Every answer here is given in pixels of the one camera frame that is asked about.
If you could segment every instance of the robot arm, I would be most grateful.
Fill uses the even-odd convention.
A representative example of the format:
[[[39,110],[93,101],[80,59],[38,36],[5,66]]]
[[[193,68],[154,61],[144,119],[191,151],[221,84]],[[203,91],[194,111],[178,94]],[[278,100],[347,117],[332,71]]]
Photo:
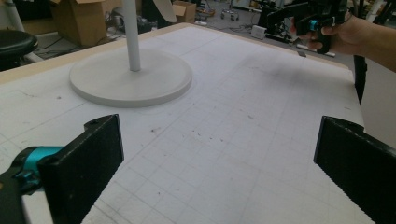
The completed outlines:
[[[123,161],[119,117],[84,125],[65,147],[28,147],[0,175],[0,223],[30,223],[22,195],[44,187],[54,224],[78,224]]]
[[[329,51],[330,37],[323,35],[323,26],[334,26],[345,21],[347,0],[308,0],[301,4],[283,7],[279,11],[268,14],[269,26],[274,26],[287,17],[294,17],[297,35],[305,35],[310,31],[318,32],[318,41],[323,44],[318,53]]]

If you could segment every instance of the black cable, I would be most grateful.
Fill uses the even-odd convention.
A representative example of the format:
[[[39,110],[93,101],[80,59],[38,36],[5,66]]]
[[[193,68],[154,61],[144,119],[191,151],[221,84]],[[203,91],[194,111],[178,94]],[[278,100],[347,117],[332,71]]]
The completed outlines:
[[[62,39],[63,39],[63,37],[61,37],[61,38],[57,39],[55,42],[53,42],[52,44],[49,44],[48,46],[46,46],[46,47],[44,47],[44,48],[41,48],[41,49],[35,49],[35,52],[37,52],[37,51],[40,51],[40,50],[42,50],[42,49],[47,49],[47,48],[49,48],[49,47],[53,46],[54,44],[58,43],[58,42],[59,42],[59,41],[61,41]]]
[[[113,39],[111,39],[111,37],[114,36],[114,35],[117,33],[117,31],[118,31],[118,28],[116,28],[116,31],[115,31],[114,34],[112,34],[111,36],[102,37],[100,40],[98,40],[98,41],[96,42],[95,46],[99,46],[99,44],[100,44],[103,40],[108,40],[109,42],[110,42],[110,41],[113,41]]]
[[[73,48],[71,48],[71,49],[65,49],[65,50],[62,50],[62,49],[53,49],[53,50],[49,50],[49,51],[46,51],[46,52],[37,53],[36,55],[38,55],[38,56],[40,56],[41,58],[47,60],[47,59],[50,59],[50,58],[56,58],[56,57],[58,57],[58,56],[61,56],[61,55],[65,55],[65,54],[74,52],[74,51],[73,51],[74,49],[78,49],[78,47],[73,47]]]
[[[237,27],[237,28],[229,27],[229,29],[236,33],[249,33],[251,30],[251,27],[252,27],[251,25],[243,24],[243,25],[239,25],[239,27]]]
[[[215,29],[215,30],[218,30],[218,31],[227,30],[227,29],[230,28],[230,27],[219,28],[219,27],[212,26],[212,25],[207,25],[206,27],[209,27],[209,28],[212,28],[212,29]]]

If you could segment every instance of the white pole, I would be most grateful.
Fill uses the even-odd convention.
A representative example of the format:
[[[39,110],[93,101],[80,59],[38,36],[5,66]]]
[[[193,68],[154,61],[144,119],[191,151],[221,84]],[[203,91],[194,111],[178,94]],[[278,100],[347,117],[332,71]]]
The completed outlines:
[[[12,0],[6,0],[6,6],[8,9],[8,17],[11,19],[12,24],[19,31],[24,31],[20,14],[18,14],[17,8]]]
[[[126,43],[128,46],[129,68],[133,72],[140,71],[140,49],[137,32],[136,1],[122,0]]]

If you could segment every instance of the white table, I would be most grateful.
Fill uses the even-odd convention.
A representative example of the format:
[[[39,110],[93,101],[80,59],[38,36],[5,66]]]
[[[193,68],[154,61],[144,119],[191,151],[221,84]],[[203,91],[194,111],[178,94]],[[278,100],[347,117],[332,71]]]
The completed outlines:
[[[187,93],[138,109],[78,97],[74,62],[125,41],[2,73],[0,172],[117,113],[125,161],[83,223],[373,223],[313,163],[323,115],[363,125],[351,71],[187,24],[141,38],[191,66]],[[25,198],[33,223],[50,223],[44,200]]]

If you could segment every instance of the floor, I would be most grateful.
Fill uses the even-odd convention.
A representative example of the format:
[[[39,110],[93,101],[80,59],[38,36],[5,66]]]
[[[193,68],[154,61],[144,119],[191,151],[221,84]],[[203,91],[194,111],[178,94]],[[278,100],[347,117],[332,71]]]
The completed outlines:
[[[255,39],[264,43],[275,45],[284,49],[303,51],[305,54],[314,55],[332,62],[342,63],[354,71],[353,57],[341,54],[335,54],[334,57],[324,56],[311,52],[309,50],[298,49],[296,44],[279,42],[273,39],[264,38],[263,40],[251,36],[250,31],[253,24],[257,24],[260,13],[242,9],[235,9],[239,14],[238,21],[232,21],[228,14],[225,18],[220,17],[220,12],[228,7],[225,1],[207,1],[208,5],[216,10],[213,17],[207,18],[206,26],[210,29],[220,30],[233,35],[240,35],[245,38]],[[109,29],[108,36],[111,39],[125,38],[123,33]],[[36,55],[43,59],[57,57],[69,52],[80,50],[65,39],[60,38],[56,33],[41,35],[39,37],[40,45],[35,52]],[[367,60],[368,72],[365,87],[365,93],[361,102],[361,110],[364,116],[366,132],[384,143],[396,147],[396,116],[393,111],[396,110],[396,76],[394,73],[380,65]]]

